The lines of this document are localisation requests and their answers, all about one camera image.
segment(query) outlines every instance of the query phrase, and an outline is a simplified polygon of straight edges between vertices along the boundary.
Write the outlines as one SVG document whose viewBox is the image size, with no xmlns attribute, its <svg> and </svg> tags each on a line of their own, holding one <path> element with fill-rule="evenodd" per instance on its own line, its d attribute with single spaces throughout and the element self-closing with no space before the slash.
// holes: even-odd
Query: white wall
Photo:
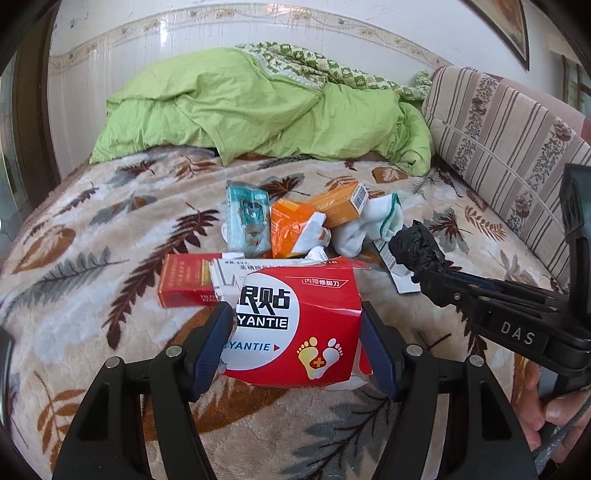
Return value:
<svg viewBox="0 0 591 480">
<path fill-rule="evenodd" d="M 548 48 L 547 31 L 560 35 L 530 0 L 523 0 L 530 38 L 527 72 L 498 35 L 462 0 L 291 0 L 366 21 L 435 52 L 453 64 L 510 77 L 558 96 L 561 63 Z M 62 55 L 91 38 L 156 13 L 219 0 L 62 0 L 51 55 Z"/>
<path fill-rule="evenodd" d="M 453 63 L 559 96 L 562 65 L 547 37 L 560 33 L 524 2 L 530 72 L 462 0 L 293 0 L 301 14 L 283 4 L 231 0 L 62 0 L 48 76 L 60 174 L 90 155 L 110 95 L 146 65 L 203 48 L 294 43 L 400 83 L 419 70 Z"/>
</svg>

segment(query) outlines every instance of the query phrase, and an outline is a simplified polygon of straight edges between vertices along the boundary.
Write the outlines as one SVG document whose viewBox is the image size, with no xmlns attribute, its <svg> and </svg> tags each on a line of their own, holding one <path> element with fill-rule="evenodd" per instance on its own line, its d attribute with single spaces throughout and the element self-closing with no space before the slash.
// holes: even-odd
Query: sock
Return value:
<svg viewBox="0 0 591 480">
<path fill-rule="evenodd" d="M 388 242 L 402 228 L 402 221 L 398 195 L 393 193 L 369 199 L 357 220 L 331 230 L 332 245 L 339 255 L 356 257 L 366 237 Z"/>
</svg>

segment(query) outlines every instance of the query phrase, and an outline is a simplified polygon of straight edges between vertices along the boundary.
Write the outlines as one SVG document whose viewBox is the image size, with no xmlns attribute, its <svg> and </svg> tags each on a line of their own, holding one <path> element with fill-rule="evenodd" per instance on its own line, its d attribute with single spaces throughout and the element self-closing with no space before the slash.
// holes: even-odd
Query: red cigarette pack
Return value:
<svg viewBox="0 0 591 480">
<path fill-rule="evenodd" d="M 168 254 L 160 274 L 158 298 L 163 308 L 216 305 L 209 261 L 221 253 Z"/>
</svg>

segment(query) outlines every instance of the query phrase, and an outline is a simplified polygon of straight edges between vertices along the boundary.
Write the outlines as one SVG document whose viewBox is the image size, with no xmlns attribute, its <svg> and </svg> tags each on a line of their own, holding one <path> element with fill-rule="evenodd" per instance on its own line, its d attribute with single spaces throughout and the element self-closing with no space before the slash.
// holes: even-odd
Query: striped cushion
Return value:
<svg viewBox="0 0 591 480">
<path fill-rule="evenodd" d="M 564 164 L 589 164 L 589 145 L 540 103 L 472 69 L 438 70 L 423 115 L 437 153 L 568 286 L 558 193 Z"/>
</svg>

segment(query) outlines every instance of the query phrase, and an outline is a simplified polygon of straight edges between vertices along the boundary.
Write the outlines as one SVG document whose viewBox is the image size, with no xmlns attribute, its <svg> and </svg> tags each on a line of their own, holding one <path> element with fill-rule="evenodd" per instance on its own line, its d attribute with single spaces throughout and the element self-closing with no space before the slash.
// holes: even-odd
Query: screw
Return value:
<svg viewBox="0 0 591 480">
<path fill-rule="evenodd" d="M 119 365 L 120 361 L 121 359 L 118 356 L 110 356 L 105 362 L 105 367 L 115 368 L 117 365 Z"/>
<path fill-rule="evenodd" d="M 484 360 L 480 355 L 471 355 L 470 363 L 475 367 L 481 367 L 482 365 L 484 365 Z"/>
<path fill-rule="evenodd" d="M 412 356 L 421 356 L 423 354 L 423 349 L 419 345 L 409 345 L 407 347 L 407 354 Z"/>
<path fill-rule="evenodd" d="M 171 345 L 166 349 L 166 356 L 179 356 L 183 353 L 183 348 L 178 345 Z"/>
</svg>

